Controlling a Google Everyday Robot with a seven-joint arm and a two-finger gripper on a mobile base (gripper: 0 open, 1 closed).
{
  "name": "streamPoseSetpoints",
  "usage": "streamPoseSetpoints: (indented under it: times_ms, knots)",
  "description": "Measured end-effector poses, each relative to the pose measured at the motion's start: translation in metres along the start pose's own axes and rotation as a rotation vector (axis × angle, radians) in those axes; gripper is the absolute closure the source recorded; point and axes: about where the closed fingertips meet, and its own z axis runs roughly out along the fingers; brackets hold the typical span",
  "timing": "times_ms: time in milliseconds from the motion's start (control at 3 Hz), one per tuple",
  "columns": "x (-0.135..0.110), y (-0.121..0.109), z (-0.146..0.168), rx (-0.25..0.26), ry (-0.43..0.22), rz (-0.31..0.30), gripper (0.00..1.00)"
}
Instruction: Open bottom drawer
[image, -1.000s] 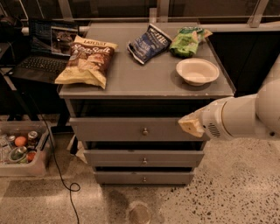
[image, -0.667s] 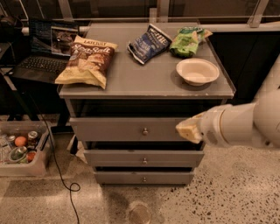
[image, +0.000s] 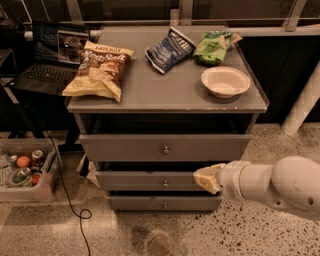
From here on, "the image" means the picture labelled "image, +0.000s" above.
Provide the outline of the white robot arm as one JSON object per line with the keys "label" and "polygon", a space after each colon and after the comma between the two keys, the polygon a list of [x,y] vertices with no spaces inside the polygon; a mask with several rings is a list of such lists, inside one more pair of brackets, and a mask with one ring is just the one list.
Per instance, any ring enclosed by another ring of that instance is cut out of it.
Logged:
{"label": "white robot arm", "polygon": [[320,220],[320,164],[301,156],[274,165],[232,161],[193,173],[198,186],[224,200],[255,201],[301,218]]}

